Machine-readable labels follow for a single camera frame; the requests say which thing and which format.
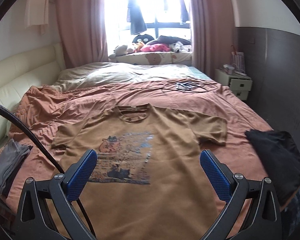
pink bed sheet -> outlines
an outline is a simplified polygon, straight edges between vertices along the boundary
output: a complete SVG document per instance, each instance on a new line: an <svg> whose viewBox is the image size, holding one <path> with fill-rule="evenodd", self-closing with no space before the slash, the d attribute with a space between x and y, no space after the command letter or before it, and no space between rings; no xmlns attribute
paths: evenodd
<svg viewBox="0 0 300 240"><path fill-rule="evenodd" d="M176 82L194 81L201 83L206 93L182 93L162 90L172 88ZM233 173L240 172L247 179L261 180L267 176L256 152L245 138L244 132L250 129L270 130L271 127L244 102L240 101L228 87L214 81L196 79L150 81L140 83L116 83L96 88L59 92L49 86L31 87L23 96L16 115L32 130L53 157L59 161L64 153L61 149L51 149L50 145L58 130L65 123L76 123L95 116L114 105L129 106L151 103L154 106L171 107L197 111L227 119L226 146L206 143L216 157L225 163ZM9 136L21 144L33 143L14 125ZM28 177L36 180L50 179L54 166L34 147L17 174L6 203L16 212L23 184ZM215 203L220 212L224 202L215 194ZM249 207L246 201L242 212L231 231L236 233Z"/></svg>

white wall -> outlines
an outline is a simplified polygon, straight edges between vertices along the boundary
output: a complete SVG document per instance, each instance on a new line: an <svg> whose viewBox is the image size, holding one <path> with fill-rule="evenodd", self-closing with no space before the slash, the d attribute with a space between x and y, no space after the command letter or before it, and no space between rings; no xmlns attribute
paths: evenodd
<svg viewBox="0 0 300 240"><path fill-rule="evenodd" d="M262 27L300 35L300 23L281 0L232 0L237 27Z"/></svg>
<svg viewBox="0 0 300 240"><path fill-rule="evenodd" d="M37 26L25 29L26 0L17 0L0 21L0 60L60 41L56 7L49 2L49 27L41 35Z"/></svg>

t-shirt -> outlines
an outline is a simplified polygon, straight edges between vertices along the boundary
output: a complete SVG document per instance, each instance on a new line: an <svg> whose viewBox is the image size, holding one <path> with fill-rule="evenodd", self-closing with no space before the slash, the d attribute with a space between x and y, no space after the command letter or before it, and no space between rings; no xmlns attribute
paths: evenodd
<svg viewBox="0 0 300 240"><path fill-rule="evenodd" d="M205 140L225 144L224 118L148 104L61 125L52 146L66 147L65 170L98 154L80 196L98 239L198 240L218 215L199 162Z"/></svg>

white plush toy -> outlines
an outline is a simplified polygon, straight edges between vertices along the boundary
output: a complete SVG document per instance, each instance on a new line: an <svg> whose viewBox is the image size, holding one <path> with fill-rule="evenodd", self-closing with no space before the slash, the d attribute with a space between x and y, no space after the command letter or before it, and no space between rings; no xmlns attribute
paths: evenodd
<svg viewBox="0 0 300 240"><path fill-rule="evenodd" d="M115 57L124 56L129 53L133 53L135 47L132 44L124 44L116 47L113 51L113 54L109 56L109 59L115 59Z"/></svg>

silver screw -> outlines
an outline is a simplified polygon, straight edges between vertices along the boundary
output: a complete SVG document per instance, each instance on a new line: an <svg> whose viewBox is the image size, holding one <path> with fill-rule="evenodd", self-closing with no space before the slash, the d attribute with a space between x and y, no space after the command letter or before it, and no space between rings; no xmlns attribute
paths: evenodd
<svg viewBox="0 0 300 240"><path fill-rule="evenodd" d="M243 179L243 175L241 173L236 173L234 175L237 179Z"/></svg>
<svg viewBox="0 0 300 240"><path fill-rule="evenodd" d="M270 184L271 183L271 179L265 178L265 182L268 183L268 184Z"/></svg>
<svg viewBox="0 0 300 240"><path fill-rule="evenodd" d="M62 179L62 177L63 177L63 174L61 174L61 173L54 175L54 178L57 180Z"/></svg>
<svg viewBox="0 0 300 240"><path fill-rule="evenodd" d="M26 179L26 184L30 184L32 181L33 181L32 178L28 178L28 179Z"/></svg>

